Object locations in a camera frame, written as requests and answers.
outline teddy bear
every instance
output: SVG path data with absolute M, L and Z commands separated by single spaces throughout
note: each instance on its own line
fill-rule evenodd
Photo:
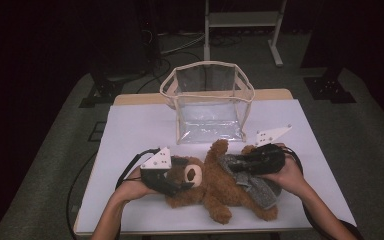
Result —
M 251 145 L 245 146 L 241 153 L 250 153 L 253 148 L 254 146 Z M 195 157 L 185 157 L 188 159 L 186 166 L 172 166 L 167 172 L 167 179 L 176 184 L 193 182 L 194 186 L 177 193 L 174 197 L 166 196 L 167 204 L 177 208 L 202 203 L 210 217 L 221 224 L 229 223 L 232 218 L 229 206 L 244 206 L 253 211 L 258 218 L 266 221 L 276 219 L 278 208 L 275 202 L 269 205 L 259 203 L 256 200 L 258 197 L 253 197 L 247 191 L 247 187 L 238 184 L 235 176 L 223 167 L 222 162 L 229 156 L 226 154 L 227 150 L 228 141 L 219 139 L 211 145 L 204 162 Z M 258 179 L 264 184 L 269 181 Z M 273 182 L 269 184 L 278 196 L 281 188 Z

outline gray carpet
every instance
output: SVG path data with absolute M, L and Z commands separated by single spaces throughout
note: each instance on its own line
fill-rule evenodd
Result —
M 299 99 L 320 147 L 350 206 L 358 228 L 366 239 L 384 239 L 384 112 L 368 93 L 364 82 L 344 70 L 339 80 L 357 103 L 332 104 L 313 100 L 303 77 L 320 76 L 324 69 L 300 69 L 310 35 L 281 34 L 278 49 L 284 66 L 274 65 L 267 46 L 268 36 L 232 38 L 241 40 L 229 47 L 212 47 L 212 60 L 238 64 L 255 88 L 287 88 Z M 161 49 L 179 46 L 190 39 L 164 36 Z M 202 47 L 185 49 L 164 57 L 171 68 L 202 59 Z M 155 69 L 162 75 L 166 61 Z M 123 93 L 135 93 L 153 78 L 152 74 L 125 85 Z M 106 121 L 110 104 L 79 108 L 93 86 L 90 75 L 78 81 L 42 144 L 22 186 L 0 224 L 0 239 L 71 239 L 66 223 L 66 201 L 74 223 L 94 158 L 83 164 L 98 149 L 99 142 L 88 141 L 95 124 Z M 141 93 L 157 92 L 152 81 Z M 281 233 L 281 239 L 320 239 L 314 231 Z M 127 236 L 125 239 L 138 239 Z M 219 234 L 192 236 L 154 236 L 152 239 L 269 239 L 267 234 Z

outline dark background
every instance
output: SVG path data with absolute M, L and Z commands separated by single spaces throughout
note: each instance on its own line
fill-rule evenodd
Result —
M 141 28 L 203 31 L 203 0 L 136 2 L 0 0 L 0 219 L 91 61 L 121 72 L 149 71 L 155 55 L 142 44 Z M 157 13 L 152 22 L 144 14 L 149 3 Z M 276 9 L 278 2 L 211 1 L 215 11 L 256 6 Z M 384 2 L 290 0 L 282 31 L 312 29 L 302 67 L 349 68 L 384 109 Z M 126 61 L 132 52 L 135 59 Z

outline white triangular marker plate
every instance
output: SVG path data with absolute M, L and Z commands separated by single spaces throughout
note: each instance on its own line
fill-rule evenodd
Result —
M 270 129 L 266 131 L 258 131 L 255 145 L 257 147 L 260 147 L 260 146 L 272 143 L 291 129 L 292 129 L 292 125 L 289 124 L 287 127 L 283 127 L 283 128 L 275 128 L 275 129 Z
M 170 149 L 165 147 L 161 149 L 157 154 L 152 156 L 146 162 L 140 165 L 141 169 L 170 169 L 171 168 L 171 156 Z

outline clear plastic bag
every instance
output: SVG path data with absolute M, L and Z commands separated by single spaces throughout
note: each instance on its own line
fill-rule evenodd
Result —
M 246 141 L 254 88 L 236 64 L 204 61 L 175 68 L 160 93 L 176 110 L 178 144 Z

